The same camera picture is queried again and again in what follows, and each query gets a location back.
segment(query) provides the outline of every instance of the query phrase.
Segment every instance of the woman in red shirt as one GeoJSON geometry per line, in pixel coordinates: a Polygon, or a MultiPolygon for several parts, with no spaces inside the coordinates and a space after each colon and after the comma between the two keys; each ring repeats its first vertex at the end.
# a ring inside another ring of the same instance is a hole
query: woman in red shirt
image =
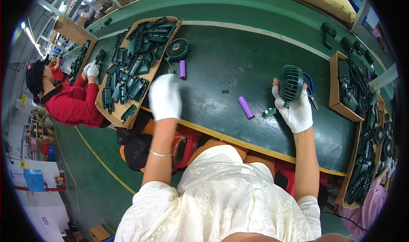
{"type": "Polygon", "coordinates": [[[69,126],[108,127],[111,123],[95,106],[98,74],[99,65],[95,60],[84,68],[74,86],[63,83],[56,87],[47,61],[38,60],[28,66],[26,84],[34,95],[34,102],[43,104],[56,121],[69,126]]]}
{"type": "Polygon", "coordinates": [[[50,60],[47,66],[50,68],[56,84],[69,83],[68,74],[64,73],[60,69],[60,56],[57,57],[57,60],[50,60]]]}

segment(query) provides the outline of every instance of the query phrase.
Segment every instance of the blue-handled pliers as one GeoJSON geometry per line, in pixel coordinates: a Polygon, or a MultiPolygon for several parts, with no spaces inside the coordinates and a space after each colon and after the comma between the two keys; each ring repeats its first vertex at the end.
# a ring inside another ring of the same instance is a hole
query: blue-handled pliers
{"type": "Polygon", "coordinates": [[[304,81],[304,83],[307,84],[307,94],[308,94],[308,97],[309,97],[310,100],[312,101],[312,103],[313,103],[315,109],[318,110],[317,102],[315,101],[314,96],[313,96],[313,92],[314,92],[314,82],[313,82],[313,79],[311,79],[311,77],[310,77],[307,73],[305,73],[305,72],[303,72],[303,75],[307,76],[307,78],[308,78],[308,79],[310,80],[310,82],[311,82],[311,87],[309,87],[309,86],[308,86],[308,83],[306,83],[306,82],[304,81]]]}

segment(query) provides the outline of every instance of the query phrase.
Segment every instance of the yellow warning sign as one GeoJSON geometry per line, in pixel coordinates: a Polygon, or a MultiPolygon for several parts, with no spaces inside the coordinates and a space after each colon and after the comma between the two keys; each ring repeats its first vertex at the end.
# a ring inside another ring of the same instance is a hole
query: yellow warning sign
{"type": "Polygon", "coordinates": [[[20,162],[20,168],[28,168],[27,162],[20,162]]]}
{"type": "Polygon", "coordinates": [[[25,106],[25,101],[27,100],[26,95],[21,95],[21,104],[25,106]]]}

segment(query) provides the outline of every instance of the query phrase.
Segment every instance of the white lace blouse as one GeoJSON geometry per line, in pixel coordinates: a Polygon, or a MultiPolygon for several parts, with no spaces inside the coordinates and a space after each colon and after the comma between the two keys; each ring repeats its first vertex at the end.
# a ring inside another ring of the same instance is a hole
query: white lace blouse
{"type": "Polygon", "coordinates": [[[187,167],[177,190],[146,183],[122,217],[115,242],[212,242],[235,232],[314,240],[321,236],[317,199],[296,202],[264,164],[243,164],[232,146],[215,146],[187,167]]]}

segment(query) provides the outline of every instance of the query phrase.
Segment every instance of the silver bracelet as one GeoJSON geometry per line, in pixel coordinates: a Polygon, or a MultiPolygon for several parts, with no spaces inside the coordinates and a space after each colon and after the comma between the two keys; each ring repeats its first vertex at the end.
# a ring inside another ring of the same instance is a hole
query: silver bracelet
{"type": "Polygon", "coordinates": [[[172,154],[160,154],[160,153],[155,153],[151,149],[149,149],[149,153],[152,153],[153,155],[159,156],[159,157],[171,157],[172,154]]]}

